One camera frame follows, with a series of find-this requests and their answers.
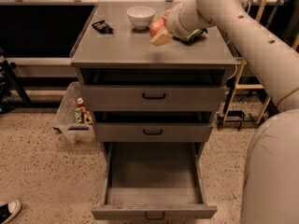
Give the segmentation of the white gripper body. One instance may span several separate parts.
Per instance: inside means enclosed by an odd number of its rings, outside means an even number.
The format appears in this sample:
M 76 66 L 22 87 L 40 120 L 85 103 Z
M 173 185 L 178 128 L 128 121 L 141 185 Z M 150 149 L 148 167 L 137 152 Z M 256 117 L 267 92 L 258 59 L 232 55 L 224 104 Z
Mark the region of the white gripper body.
M 181 4 L 175 5 L 169 9 L 166 13 L 166 28 L 175 37 L 182 38 L 189 35 L 189 31 L 186 30 L 179 17 Z

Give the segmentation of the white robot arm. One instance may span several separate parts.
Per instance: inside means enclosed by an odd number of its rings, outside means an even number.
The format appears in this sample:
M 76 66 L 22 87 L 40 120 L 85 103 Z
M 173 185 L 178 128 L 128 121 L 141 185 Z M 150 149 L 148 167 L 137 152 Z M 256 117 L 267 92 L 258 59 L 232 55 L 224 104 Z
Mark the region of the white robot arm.
M 241 0 L 187 0 L 161 18 L 149 28 L 154 46 L 201 28 L 223 30 L 278 108 L 249 144 L 240 224 L 299 224 L 299 53 L 254 20 Z

